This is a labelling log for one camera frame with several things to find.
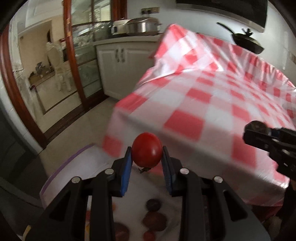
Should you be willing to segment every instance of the glass sliding door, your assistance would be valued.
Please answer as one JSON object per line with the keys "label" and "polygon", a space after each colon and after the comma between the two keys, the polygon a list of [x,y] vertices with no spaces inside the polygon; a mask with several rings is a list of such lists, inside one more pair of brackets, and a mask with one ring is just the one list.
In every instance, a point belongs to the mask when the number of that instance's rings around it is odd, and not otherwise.
{"label": "glass sliding door", "polygon": [[92,42],[109,37],[112,26],[110,4],[110,0],[64,0],[69,61],[85,108],[89,108],[94,99],[104,96]]}

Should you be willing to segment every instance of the cabinet handle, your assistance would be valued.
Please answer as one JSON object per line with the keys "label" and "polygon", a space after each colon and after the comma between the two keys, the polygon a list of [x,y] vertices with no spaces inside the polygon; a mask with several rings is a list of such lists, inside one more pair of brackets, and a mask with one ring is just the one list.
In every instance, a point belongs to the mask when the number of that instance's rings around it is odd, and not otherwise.
{"label": "cabinet handle", "polygon": [[116,58],[117,62],[120,61],[119,58],[118,58],[118,49],[115,50],[115,58]]}
{"label": "cabinet handle", "polygon": [[121,61],[124,63],[126,60],[124,59],[124,50],[121,49]]}

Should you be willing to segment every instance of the stainless steel pot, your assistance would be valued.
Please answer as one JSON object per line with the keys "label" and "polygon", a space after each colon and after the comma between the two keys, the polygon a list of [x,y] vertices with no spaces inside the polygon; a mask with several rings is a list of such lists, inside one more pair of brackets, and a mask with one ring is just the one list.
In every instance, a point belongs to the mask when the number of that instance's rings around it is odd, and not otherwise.
{"label": "stainless steel pot", "polygon": [[126,23],[127,34],[131,36],[156,35],[159,32],[160,25],[161,23],[157,18],[134,18]]}

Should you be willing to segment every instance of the ceiling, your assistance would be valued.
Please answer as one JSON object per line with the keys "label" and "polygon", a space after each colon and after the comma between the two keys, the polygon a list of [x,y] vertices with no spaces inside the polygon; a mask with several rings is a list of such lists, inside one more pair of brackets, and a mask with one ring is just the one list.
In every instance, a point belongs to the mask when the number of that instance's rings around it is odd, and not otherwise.
{"label": "ceiling", "polygon": [[28,0],[15,15],[18,34],[62,13],[62,0]]}

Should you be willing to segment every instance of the blue gripper pad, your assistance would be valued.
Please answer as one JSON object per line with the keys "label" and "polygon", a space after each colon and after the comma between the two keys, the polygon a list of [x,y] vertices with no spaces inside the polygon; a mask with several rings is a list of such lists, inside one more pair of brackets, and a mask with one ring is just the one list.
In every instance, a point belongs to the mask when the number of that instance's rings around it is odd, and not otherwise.
{"label": "blue gripper pad", "polygon": [[161,159],[161,164],[163,166],[163,175],[165,177],[165,186],[168,190],[169,194],[172,195],[172,185],[173,185],[173,178],[170,172],[170,167],[168,163],[169,155],[167,153],[168,151],[166,148],[163,149],[163,157]]}
{"label": "blue gripper pad", "polygon": [[131,166],[132,166],[132,159],[131,159],[131,151],[128,150],[126,152],[126,155],[124,157],[125,160],[125,166],[121,175],[121,195],[124,196],[128,189],[128,182],[131,175]]}

